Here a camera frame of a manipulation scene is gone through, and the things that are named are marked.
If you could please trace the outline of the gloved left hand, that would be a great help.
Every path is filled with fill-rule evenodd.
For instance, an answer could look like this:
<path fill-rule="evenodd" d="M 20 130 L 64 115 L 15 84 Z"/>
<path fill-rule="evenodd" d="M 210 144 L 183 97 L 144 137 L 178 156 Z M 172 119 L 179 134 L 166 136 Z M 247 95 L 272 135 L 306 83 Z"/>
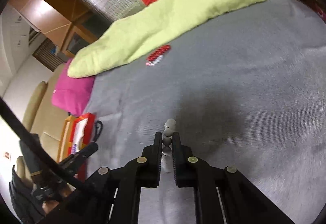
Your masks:
<path fill-rule="evenodd" d="M 12 168 L 9 182 L 11 203 L 21 223 L 38 223 L 72 194 L 72 189 L 23 141 L 19 142 L 19 147 L 22 155 Z"/>

